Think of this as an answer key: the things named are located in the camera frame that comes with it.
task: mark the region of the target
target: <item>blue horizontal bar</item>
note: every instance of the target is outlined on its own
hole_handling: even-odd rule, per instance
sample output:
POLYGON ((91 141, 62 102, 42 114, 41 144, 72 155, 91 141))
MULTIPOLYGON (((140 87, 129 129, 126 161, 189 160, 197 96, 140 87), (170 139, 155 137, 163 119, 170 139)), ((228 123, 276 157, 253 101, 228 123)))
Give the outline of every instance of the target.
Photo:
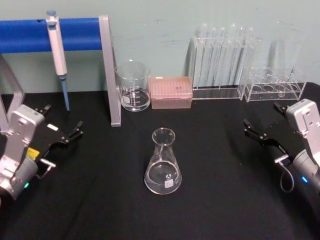
MULTIPOLYGON (((101 50, 98 18, 61 18, 65 51, 101 50)), ((45 19, 0 21, 0 53, 50 52, 45 19)))

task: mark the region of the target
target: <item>cable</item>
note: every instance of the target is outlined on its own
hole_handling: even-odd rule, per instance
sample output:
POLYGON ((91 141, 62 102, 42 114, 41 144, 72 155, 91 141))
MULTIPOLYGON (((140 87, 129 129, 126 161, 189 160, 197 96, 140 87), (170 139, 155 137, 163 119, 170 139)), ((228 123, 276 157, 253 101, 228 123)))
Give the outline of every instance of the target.
POLYGON ((281 161, 279 162, 279 165, 285 170, 285 171, 282 172, 281 177, 280 177, 280 188, 284 193, 289 194, 289 193, 291 193, 293 191, 293 189, 295 187, 294 177, 292 176, 291 172, 284 166, 284 164, 281 161), (284 186, 282 184, 282 181, 283 181, 283 178, 284 178, 284 175, 285 175, 286 172, 289 174, 289 176, 291 178, 291 182, 292 182, 290 190, 285 190, 284 186))

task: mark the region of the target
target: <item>glass beaker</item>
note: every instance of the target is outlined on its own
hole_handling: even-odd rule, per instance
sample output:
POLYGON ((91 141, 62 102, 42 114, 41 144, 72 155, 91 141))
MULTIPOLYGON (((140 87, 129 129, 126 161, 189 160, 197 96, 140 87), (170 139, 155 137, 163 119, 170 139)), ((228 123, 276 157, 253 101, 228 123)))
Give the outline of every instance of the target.
POLYGON ((139 112, 150 105, 147 82, 150 68, 139 61, 128 61, 115 68, 120 79, 121 105, 131 112, 139 112))

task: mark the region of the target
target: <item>wall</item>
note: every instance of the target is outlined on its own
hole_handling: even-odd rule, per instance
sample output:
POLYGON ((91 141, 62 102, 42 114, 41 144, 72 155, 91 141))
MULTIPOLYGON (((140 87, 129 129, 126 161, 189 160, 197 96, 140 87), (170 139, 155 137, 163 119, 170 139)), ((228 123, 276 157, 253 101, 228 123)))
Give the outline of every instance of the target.
MULTIPOLYGON (((43 19, 50 9, 61 18, 109 15, 117 63, 143 61, 154 76, 183 74, 190 38, 201 23, 252 26, 265 39, 265 50, 280 23, 305 37, 299 56, 291 61, 304 70, 308 81, 320 84, 319 7, 316 0, 1 0, 0 20, 43 19)), ((61 90, 51 53, 5 58, 27 93, 61 90)), ((66 61, 69 91, 105 88, 100 51, 68 52, 66 61)), ((10 91, 3 79, 0 89, 10 91)))

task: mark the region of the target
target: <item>black table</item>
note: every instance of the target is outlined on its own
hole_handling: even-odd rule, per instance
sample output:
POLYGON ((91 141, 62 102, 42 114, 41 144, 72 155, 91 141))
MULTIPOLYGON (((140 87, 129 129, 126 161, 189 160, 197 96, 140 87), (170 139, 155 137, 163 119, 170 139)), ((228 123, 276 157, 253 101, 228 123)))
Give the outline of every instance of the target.
MULTIPOLYGON (((320 106, 320 86, 308 83, 304 98, 320 106)), ((105 92, 27 94, 32 108, 51 104, 48 122, 68 132, 84 122, 83 138, 48 159, 58 167, 33 179, 14 206, 0 213, 8 240, 231 240, 320 239, 320 197, 296 178, 285 194, 281 153, 245 137, 243 118, 256 126, 282 119, 271 101, 198 100, 191 109, 128 112, 110 126, 105 92), (175 131, 180 188, 155 195, 144 184, 154 150, 152 132, 175 131)), ((281 101, 292 104, 294 101, 281 101)), ((5 140, 1 138, 1 153, 5 140)))

